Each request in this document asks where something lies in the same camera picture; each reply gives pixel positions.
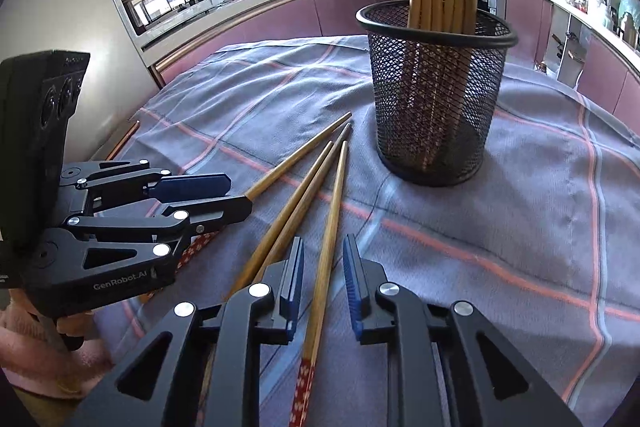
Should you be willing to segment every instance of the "utensil holder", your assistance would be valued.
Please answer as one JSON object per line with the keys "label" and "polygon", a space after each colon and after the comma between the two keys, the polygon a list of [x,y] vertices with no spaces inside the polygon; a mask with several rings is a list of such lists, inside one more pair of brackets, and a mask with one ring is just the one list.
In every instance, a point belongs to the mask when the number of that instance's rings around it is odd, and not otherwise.
{"label": "utensil holder", "polygon": [[407,28],[409,1],[364,7],[376,103],[378,155],[402,179],[442,187],[482,164],[507,50],[503,20],[478,10],[475,35]]}

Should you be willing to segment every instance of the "kitchen counter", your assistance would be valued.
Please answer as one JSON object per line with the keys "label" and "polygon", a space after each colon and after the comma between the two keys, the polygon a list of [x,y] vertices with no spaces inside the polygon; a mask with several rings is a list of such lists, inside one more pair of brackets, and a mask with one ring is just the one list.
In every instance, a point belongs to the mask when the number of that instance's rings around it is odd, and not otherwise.
{"label": "kitchen counter", "polygon": [[142,51],[142,59],[145,66],[149,67],[157,64],[163,57],[171,54],[174,50],[197,38],[202,33],[223,25],[244,13],[258,9],[261,5],[272,4],[274,1],[277,0],[237,0],[213,8],[204,16],[190,21]]}
{"label": "kitchen counter", "polygon": [[605,41],[613,50],[620,55],[627,65],[636,73],[640,74],[640,55],[636,53],[631,46],[619,39],[613,32],[607,30],[604,26],[595,23],[586,13],[581,12],[573,6],[569,6],[562,0],[549,0],[555,6],[565,10],[569,15],[578,19],[582,24],[591,29],[597,36]]}

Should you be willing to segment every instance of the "wooden edge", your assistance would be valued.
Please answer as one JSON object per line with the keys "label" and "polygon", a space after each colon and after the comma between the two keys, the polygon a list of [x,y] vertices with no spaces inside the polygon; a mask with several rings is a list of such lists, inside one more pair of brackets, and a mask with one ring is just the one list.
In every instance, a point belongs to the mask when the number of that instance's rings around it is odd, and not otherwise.
{"label": "wooden edge", "polygon": [[127,120],[120,124],[100,149],[91,156],[91,160],[113,160],[139,128],[140,120]]}
{"label": "wooden edge", "polygon": [[[201,45],[206,44],[206,42],[209,42],[215,37],[230,30],[234,26],[237,26],[243,22],[246,22],[252,17],[255,17],[257,15],[260,15],[271,9],[277,8],[279,6],[282,6],[283,4],[287,4],[292,1],[295,1],[295,0],[271,0],[264,4],[261,4],[260,6],[241,12],[235,17],[232,17],[231,19],[228,19],[217,26],[213,26],[213,28],[208,28],[207,30],[204,30],[202,33],[195,36],[193,39],[185,42],[180,47],[178,47],[168,55],[165,55],[163,58],[161,58],[155,64],[149,67],[149,70],[152,71],[152,75],[156,80],[156,84],[158,84],[158,80],[156,79],[155,74],[161,75],[163,71],[167,70],[170,66],[178,62],[178,60],[180,60],[183,57],[186,57],[186,55],[196,50]],[[161,82],[162,82],[162,85],[160,84],[158,85],[159,87],[162,88],[166,85],[166,83],[164,82],[164,80],[162,80]]]}

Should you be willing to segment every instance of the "silver screw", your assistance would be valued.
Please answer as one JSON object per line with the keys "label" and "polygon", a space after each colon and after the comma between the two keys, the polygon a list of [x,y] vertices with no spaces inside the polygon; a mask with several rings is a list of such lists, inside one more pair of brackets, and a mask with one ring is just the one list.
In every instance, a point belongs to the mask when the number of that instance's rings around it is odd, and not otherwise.
{"label": "silver screw", "polygon": [[393,295],[398,295],[399,291],[400,286],[392,282],[385,282],[384,284],[380,285],[380,293],[382,293],[382,295],[387,295],[390,297]]}
{"label": "silver screw", "polygon": [[458,315],[468,317],[474,312],[474,307],[468,302],[460,301],[456,302],[456,305],[453,306],[453,311],[455,311]]}
{"label": "silver screw", "polygon": [[178,317],[188,317],[195,311],[195,309],[196,306],[190,302],[181,302],[180,304],[175,305],[174,313],[178,315]]}
{"label": "silver screw", "polygon": [[258,282],[249,286],[249,295],[252,297],[264,297],[268,295],[270,291],[271,288],[264,282]]}
{"label": "silver screw", "polygon": [[164,257],[169,252],[171,252],[171,248],[169,248],[169,245],[159,243],[158,245],[154,246],[154,255],[157,255],[158,257]]}

